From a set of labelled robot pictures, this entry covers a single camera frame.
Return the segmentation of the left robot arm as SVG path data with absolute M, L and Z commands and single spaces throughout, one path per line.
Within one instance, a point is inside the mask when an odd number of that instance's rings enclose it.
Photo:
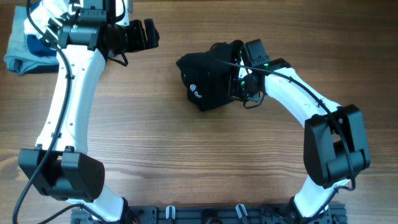
M 43 1 L 27 8 L 34 29 L 57 53 L 58 77 L 46 123 L 33 149 L 19 154 L 28 187 L 68 202 L 98 223 L 138 223 L 125 198 L 104 182 L 104 165 L 88 155 L 87 134 L 98 80 L 109 53 L 156 48 L 152 19 L 130 20 L 131 1 Z

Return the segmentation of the black polo shirt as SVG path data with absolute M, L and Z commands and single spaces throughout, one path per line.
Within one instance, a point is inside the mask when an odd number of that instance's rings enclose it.
M 187 88 L 187 98 L 200 111 L 213 110 L 233 101 L 228 88 L 230 77 L 237 70 L 226 62 L 235 62 L 242 46 L 241 40 L 229 44 L 218 42 L 207 52 L 186 54 L 176 61 Z

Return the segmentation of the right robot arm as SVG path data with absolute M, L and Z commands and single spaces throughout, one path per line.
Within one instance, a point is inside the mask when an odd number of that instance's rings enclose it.
M 283 105 L 303 126 L 303 163 L 307 178 L 293 197 L 296 220 L 309 223 L 328 210 L 339 190 L 353 191 L 357 175 L 370 166 L 363 114 L 355 105 L 341 106 L 302 80 L 282 58 L 271 60 L 261 40 L 232 42 L 231 94 L 243 102 L 257 96 Z

